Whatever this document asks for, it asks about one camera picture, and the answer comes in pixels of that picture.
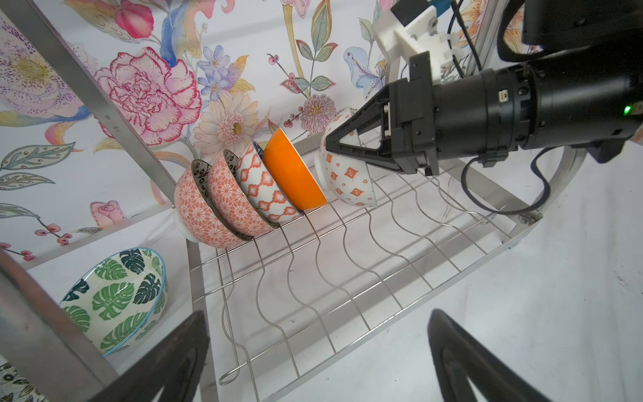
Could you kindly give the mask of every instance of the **red patterned bowl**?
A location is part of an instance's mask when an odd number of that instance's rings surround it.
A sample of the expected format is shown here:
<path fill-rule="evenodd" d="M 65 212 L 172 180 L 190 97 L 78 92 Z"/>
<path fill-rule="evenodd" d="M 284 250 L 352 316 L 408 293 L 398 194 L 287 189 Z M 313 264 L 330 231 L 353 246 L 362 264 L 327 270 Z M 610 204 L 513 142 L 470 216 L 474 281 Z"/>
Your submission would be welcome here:
<path fill-rule="evenodd" d="M 235 179 L 238 158 L 229 150 L 212 165 L 208 175 L 208 190 L 214 206 L 236 231 L 259 236 L 278 228 L 263 218 L 250 204 Z"/>
<path fill-rule="evenodd" d="M 191 169 L 179 178 L 174 206 L 183 224 L 200 242 L 216 248 L 236 247 L 252 240 L 252 236 L 234 230 L 215 209 L 208 197 L 209 172 L 209 164 L 194 160 Z"/>

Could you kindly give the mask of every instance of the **ceramic bowl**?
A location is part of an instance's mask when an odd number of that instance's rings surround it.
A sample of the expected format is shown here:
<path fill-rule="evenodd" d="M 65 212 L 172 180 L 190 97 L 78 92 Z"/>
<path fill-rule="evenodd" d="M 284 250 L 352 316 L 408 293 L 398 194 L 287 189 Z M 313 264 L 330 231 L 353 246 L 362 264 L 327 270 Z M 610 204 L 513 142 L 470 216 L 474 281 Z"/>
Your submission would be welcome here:
<path fill-rule="evenodd" d="M 330 122 L 321 138 L 321 151 L 315 155 L 315 170 L 321 187 L 335 193 L 337 198 L 346 204 L 377 206 L 375 190 L 366 162 L 326 151 L 326 137 L 352 115 L 351 109 L 342 109 Z M 340 142 L 347 145 L 362 145 L 357 131 L 351 132 Z"/>
<path fill-rule="evenodd" d="M 225 149 L 212 165 L 208 175 L 208 190 L 214 206 L 234 229 L 249 236 L 259 236 L 278 228 L 262 217 L 243 193 L 235 173 L 238 158 Z"/>
<path fill-rule="evenodd" d="M 274 223 L 287 223 L 301 213 L 286 198 L 262 161 L 264 150 L 252 141 L 239 158 L 235 179 L 261 216 Z"/>
<path fill-rule="evenodd" d="M 326 197 L 283 130 L 278 129 L 264 151 L 264 164 L 270 174 L 300 211 L 326 205 Z"/>
<path fill-rule="evenodd" d="M 107 356 L 141 342 L 166 300 L 163 258 L 148 248 L 131 248 L 89 270 L 59 306 Z"/>
<path fill-rule="evenodd" d="M 0 401 L 48 402 L 11 363 L 0 366 Z"/>
<path fill-rule="evenodd" d="M 183 224 L 201 243 L 216 248 L 236 247 L 252 240 L 252 236 L 230 226 L 214 207 L 208 193 L 210 167 L 207 162 L 194 160 L 176 184 L 174 206 Z"/>

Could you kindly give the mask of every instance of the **peony illustration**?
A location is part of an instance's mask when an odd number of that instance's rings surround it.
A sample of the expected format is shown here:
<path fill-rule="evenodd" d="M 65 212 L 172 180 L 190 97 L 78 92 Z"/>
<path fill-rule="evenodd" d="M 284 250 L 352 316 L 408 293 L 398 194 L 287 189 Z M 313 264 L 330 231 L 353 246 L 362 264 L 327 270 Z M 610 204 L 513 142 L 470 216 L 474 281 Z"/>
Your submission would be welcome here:
<path fill-rule="evenodd" d="M 100 203 L 98 201 L 91 203 L 89 204 L 89 209 L 96 224 L 101 229 L 106 229 L 126 220 L 125 214 L 123 214 L 123 211 L 120 209 L 120 205 L 113 200 L 108 203 Z"/>
<path fill-rule="evenodd" d="M 149 7 L 123 0 L 120 9 L 114 15 L 114 20 L 132 38 L 141 39 L 152 35 L 154 17 Z"/>
<path fill-rule="evenodd" d="M 176 140 L 184 125 L 199 118 L 201 96 L 194 74 L 183 60 L 170 69 L 152 48 L 139 57 L 119 53 L 95 78 L 147 145 Z"/>
<path fill-rule="evenodd" d="M 255 135 L 257 103 L 242 91 L 223 91 L 210 102 L 194 132 L 194 147 L 203 158 L 216 160 L 224 149 L 241 155 Z"/>
<path fill-rule="evenodd" d="M 322 132 L 335 117 L 335 102 L 326 95 L 313 95 L 303 104 L 302 129 L 311 133 Z"/>
<path fill-rule="evenodd" d="M 93 74 L 96 60 L 80 46 L 71 48 Z M 80 99 L 32 47 L 18 29 L 0 14 L 0 103 L 26 116 L 72 117 Z"/>

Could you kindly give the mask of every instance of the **white surface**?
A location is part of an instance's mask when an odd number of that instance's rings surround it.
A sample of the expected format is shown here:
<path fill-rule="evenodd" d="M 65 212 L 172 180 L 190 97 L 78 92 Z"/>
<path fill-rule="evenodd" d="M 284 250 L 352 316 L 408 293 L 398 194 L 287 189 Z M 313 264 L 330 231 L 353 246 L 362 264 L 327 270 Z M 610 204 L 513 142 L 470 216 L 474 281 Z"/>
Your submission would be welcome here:
<path fill-rule="evenodd" d="M 553 401 L 638 400 L 642 167 L 633 143 L 607 165 L 588 158 L 517 247 L 282 401 L 441 400 L 426 332 L 435 308 Z"/>

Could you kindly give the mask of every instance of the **green leaf pattern bowl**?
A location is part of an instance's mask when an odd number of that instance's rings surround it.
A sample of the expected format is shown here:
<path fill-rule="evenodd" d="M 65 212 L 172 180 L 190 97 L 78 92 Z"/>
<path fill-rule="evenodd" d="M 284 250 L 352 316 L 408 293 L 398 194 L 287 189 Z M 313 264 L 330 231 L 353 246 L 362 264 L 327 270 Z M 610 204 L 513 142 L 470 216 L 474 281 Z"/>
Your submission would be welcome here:
<path fill-rule="evenodd" d="M 167 301 L 165 263 L 148 248 L 114 254 L 87 272 L 60 302 L 103 356 L 141 341 Z"/>

